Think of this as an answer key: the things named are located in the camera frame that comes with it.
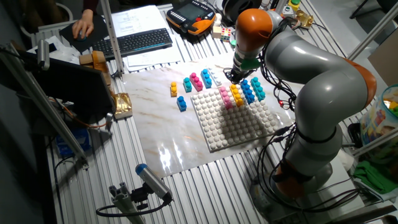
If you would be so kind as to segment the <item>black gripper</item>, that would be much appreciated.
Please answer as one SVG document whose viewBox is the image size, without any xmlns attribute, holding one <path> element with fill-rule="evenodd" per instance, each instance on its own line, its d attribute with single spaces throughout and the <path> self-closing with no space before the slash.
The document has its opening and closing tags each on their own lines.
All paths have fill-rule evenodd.
<svg viewBox="0 0 398 224">
<path fill-rule="evenodd" d="M 234 82 L 237 82 L 237 84 L 240 85 L 241 82 L 250 74 L 250 70 L 241 70 L 239 67 L 234 65 L 228 73 L 228 80 L 231 81 L 232 84 L 234 84 Z"/>
</svg>

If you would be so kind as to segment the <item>person hand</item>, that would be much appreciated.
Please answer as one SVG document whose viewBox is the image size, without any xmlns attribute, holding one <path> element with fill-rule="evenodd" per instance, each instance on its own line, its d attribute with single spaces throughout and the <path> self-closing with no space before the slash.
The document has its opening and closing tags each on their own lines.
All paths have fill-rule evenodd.
<svg viewBox="0 0 398 224">
<path fill-rule="evenodd" d="M 81 19 L 76 21 L 72 26 L 74 39 L 84 39 L 92 33 L 94 29 L 93 16 L 94 14 L 91 9 L 83 11 Z"/>
</svg>

